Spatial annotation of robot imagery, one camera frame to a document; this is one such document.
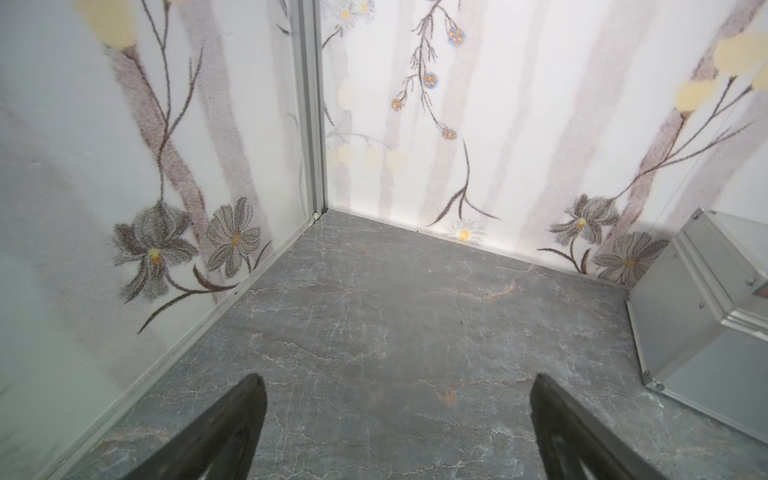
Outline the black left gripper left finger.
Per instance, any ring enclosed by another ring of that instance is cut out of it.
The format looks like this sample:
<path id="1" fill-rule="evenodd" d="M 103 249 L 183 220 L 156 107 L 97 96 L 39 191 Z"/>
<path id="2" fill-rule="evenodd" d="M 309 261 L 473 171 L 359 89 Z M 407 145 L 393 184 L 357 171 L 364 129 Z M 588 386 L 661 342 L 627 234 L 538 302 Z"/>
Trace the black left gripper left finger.
<path id="1" fill-rule="evenodd" d="M 128 479 L 245 479 L 267 412 L 264 379 L 246 375 Z"/>

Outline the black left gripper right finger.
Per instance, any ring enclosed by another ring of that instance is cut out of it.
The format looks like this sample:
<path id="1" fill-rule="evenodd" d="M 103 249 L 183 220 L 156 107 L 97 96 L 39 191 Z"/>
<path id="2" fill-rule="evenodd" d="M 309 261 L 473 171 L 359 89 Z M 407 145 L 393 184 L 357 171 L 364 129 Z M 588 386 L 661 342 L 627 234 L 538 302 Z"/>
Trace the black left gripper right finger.
<path id="1" fill-rule="evenodd" d="M 538 374 L 531 420 L 549 479 L 662 479 L 552 377 Z"/>

